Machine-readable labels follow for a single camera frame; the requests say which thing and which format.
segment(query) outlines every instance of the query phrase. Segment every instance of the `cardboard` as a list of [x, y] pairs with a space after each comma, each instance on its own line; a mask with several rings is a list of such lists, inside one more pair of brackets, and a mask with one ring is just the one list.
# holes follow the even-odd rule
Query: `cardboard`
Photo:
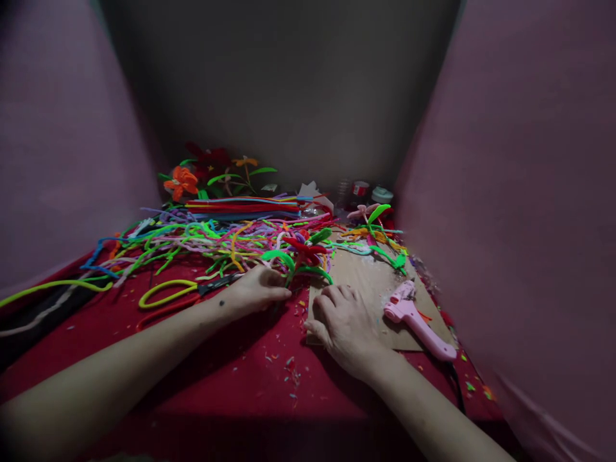
[[[385, 244], [379, 247], [394, 256], [393, 251]], [[423, 351], [421, 344], [409, 329], [406, 323], [395, 324], [383, 315], [383, 306], [389, 301], [389, 297], [396, 288], [407, 278], [415, 278], [417, 289], [415, 306], [426, 316], [432, 318], [428, 324], [433, 331], [445, 342], [456, 347], [456, 342], [440, 316], [432, 298], [428, 294], [424, 284], [419, 279], [413, 265], [407, 260], [405, 266], [408, 276], [397, 275], [393, 268], [379, 256], [356, 255], [346, 250], [337, 250], [332, 261], [330, 274], [335, 285], [348, 284], [356, 288], [366, 304], [366, 308], [372, 313], [374, 322], [381, 341], [390, 348], [402, 351]], [[325, 285], [312, 278], [310, 287], [310, 300], [308, 306], [308, 319], [314, 319], [312, 301], [321, 293]], [[307, 342], [310, 345], [319, 345], [316, 336], [308, 333]]]

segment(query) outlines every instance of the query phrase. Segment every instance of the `pink wall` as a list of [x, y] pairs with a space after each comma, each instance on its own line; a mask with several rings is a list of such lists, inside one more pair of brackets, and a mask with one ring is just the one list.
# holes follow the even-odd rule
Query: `pink wall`
[[160, 205], [150, 145], [86, 2], [11, 2], [0, 49], [0, 298]]
[[616, 460], [616, 3], [591, 4], [469, 1], [398, 181], [413, 250], [539, 460]]

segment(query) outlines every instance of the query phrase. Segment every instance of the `right hand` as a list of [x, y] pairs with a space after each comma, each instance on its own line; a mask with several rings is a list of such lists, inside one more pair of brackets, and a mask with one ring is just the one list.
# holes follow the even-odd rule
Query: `right hand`
[[310, 320], [304, 327], [344, 370], [366, 382], [379, 357], [389, 350], [379, 341], [376, 320], [368, 314], [361, 295], [349, 286], [328, 286], [314, 303], [322, 310], [325, 324]]

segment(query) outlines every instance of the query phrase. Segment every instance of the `pink glue gun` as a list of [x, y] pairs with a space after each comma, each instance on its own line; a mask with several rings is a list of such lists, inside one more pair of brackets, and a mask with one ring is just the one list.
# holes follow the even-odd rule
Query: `pink glue gun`
[[396, 324], [405, 321], [422, 343], [437, 359], [453, 361], [458, 353], [456, 349], [434, 333], [430, 326], [422, 319], [415, 308], [415, 283], [412, 280], [404, 281], [389, 298], [383, 311], [385, 316]]

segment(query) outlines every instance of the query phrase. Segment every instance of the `small container lid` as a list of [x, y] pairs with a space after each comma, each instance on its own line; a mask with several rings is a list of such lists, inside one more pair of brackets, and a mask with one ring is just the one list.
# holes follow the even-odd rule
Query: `small container lid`
[[372, 200], [374, 202], [385, 204], [385, 203], [391, 202], [392, 199], [393, 199], [393, 193], [381, 186], [377, 186], [372, 191]]

